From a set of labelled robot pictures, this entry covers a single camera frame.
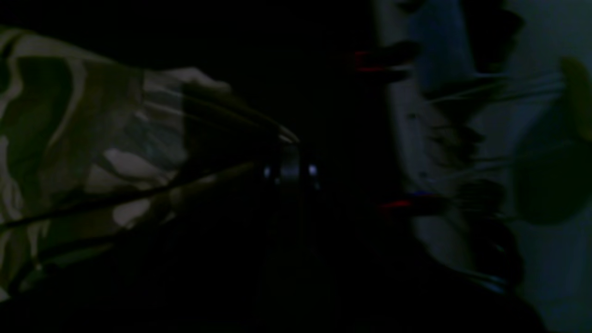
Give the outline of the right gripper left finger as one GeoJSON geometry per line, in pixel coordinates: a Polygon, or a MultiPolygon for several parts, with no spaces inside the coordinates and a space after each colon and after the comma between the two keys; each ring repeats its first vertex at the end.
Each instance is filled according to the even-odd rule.
{"type": "Polygon", "coordinates": [[[190,255],[176,305],[206,332],[296,332],[296,149],[261,179],[217,189],[187,224],[190,255]]]}

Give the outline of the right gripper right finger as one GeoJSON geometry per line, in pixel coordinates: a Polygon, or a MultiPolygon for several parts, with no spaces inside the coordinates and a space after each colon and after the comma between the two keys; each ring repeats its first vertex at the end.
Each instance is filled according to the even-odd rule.
{"type": "Polygon", "coordinates": [[[416,242],[333,169],[302,154],[313,244],[327,265],[337,333],[410,333],[416,242]]]}

